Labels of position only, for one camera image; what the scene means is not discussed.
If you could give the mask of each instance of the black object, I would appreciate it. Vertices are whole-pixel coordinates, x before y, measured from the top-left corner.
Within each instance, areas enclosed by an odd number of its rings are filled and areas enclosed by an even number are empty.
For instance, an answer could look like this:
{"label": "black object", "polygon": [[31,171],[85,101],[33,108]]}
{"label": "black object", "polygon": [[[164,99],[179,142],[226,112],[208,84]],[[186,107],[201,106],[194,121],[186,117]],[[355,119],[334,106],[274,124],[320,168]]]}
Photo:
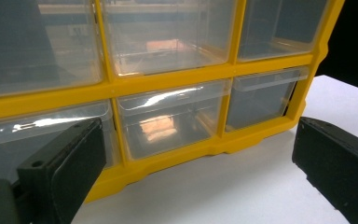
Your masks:
{"label": "black object", "polygon": [[0,180],[0,223],[70,223],[105,163],[101,120],[70,127]]}
{"label": "black object", "polygon": [[358,137],[330,123],[301,118],[292,160],[350,223],[358,223]]}

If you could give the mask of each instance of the white table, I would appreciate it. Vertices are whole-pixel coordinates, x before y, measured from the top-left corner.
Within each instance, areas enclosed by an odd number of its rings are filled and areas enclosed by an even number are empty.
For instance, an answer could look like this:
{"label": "white table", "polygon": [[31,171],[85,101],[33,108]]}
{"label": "white table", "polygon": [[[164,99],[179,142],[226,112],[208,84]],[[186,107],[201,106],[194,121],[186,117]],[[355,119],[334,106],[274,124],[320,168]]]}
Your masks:
{"label": "white table", "polygon": [[[358,136],[358,88],[316,77],[304,116]],[[296,128],[149,175],[83,205],[74,223],[348,223],[292,163],[295,135]]]}

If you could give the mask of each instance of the white surface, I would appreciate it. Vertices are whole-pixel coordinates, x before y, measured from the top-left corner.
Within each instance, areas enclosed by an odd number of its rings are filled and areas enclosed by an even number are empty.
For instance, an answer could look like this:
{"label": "white surface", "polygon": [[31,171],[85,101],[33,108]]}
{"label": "white surface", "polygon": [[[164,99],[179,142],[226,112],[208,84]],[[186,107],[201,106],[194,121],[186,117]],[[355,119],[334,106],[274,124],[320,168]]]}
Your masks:
{"label": "white surface", "polygon": [[[358,135],[358,89],[316,77],[304,116]],[[149,175],[83,205],[74,223],[348,223],[292,163],[295,134]]]}

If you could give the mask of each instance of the transparent drawer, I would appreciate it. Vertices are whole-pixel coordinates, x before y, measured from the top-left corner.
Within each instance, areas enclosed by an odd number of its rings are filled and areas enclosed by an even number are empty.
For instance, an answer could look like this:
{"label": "transparent drawer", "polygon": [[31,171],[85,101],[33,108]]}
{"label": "transparent drawer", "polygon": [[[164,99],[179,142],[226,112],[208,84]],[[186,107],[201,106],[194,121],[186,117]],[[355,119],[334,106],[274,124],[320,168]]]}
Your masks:
{"label": "transparent drawer", "polygon": [[231,90],[226,131],[281,117],[296,82],[307,78],[307,67],[235,77]]}
{"label": "transparent drawer", "polygon": [[214,135],[228,84],[228,80],[218,80],[118,98],[130,156],[141,159]]}
{"label": "transparent drawer", "polygon": [[0,0],[0,95],[101,80],[89,0]]}
{"label": "transparent drawer", "polygon": [[68,106],[43,114],[0,119],[0,178],[14,182],[16,168],[38,149],[82,119],[100,118],[106,150],[106,167],[114,164],[117,135],[109,101]]}
{"label": "transparent drawer", "polygon": [[235,0],[104,1],[107,39],[119,76],[227,61]]}
{"label": "transparent drawer", "polygon": [[247,0],[239,60],[312,50],[328,0]]}

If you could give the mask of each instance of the compartment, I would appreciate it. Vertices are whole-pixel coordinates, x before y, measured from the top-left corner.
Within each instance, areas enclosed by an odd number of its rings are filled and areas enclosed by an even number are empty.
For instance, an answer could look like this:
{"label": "compartment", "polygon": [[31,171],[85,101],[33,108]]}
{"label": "compartment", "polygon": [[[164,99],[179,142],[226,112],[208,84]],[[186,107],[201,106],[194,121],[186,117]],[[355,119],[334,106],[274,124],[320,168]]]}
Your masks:
{"label": "compartment", "polygon": [[57,135],[77,121],[101,118],[106,150],[106,166],[114,164],[117,135],[109,101],[63,107],[43,114],[0,119],[0,178],[18,179],[16,168]]}
{"label": "compartment", "polygon": [[101,80],[88,0],[0,1],[0,95]]}
{"label": "compartment", "polygon": [[119,76],[227,61],[235,0],[104,1],[107,41]]}
{"label": "compartment", "polygon": [[307,78],[307,67],[235,77],[228,107],[226,132],[281,117],[296,82]]}
{"label": "compartment", "polygon": [[117,99],[123,136],[133,159],[207,139],[215,134],[229,81],[218,80]]}
{"label": "compartment", "polygon": [[328,0],[247,0],[239,60],[309,52]]}

